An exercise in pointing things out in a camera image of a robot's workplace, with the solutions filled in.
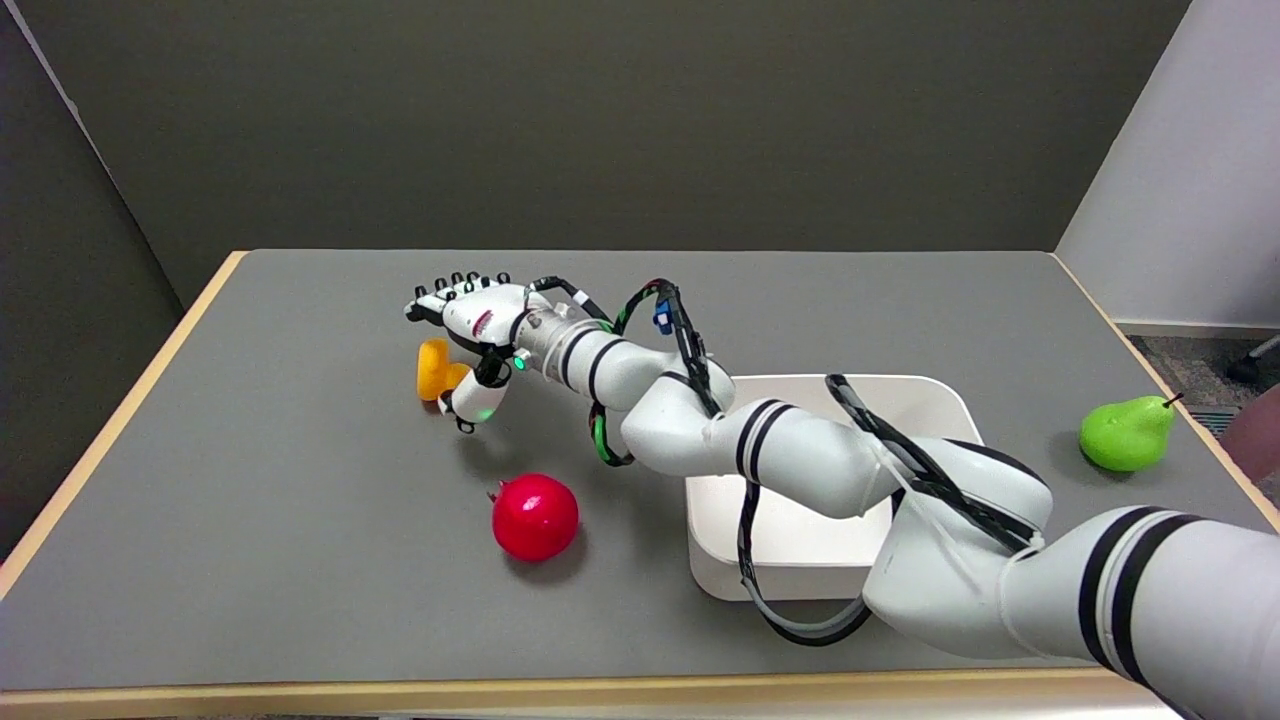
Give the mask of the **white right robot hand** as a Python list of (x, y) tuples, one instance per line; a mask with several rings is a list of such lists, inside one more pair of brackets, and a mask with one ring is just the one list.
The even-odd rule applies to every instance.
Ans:
[(513, 369), (522, 368), (515, 341), (531, 299), (527, 286), (500, 273), (495, 278), (454, 273), (438, 278), (430, 290), (413, 288), (404, 306), (410, 322), (426, 322), (445, 332), (419, 347), (416, 393), (452, 416), (463, 433), (490, 420), (509, 387)]

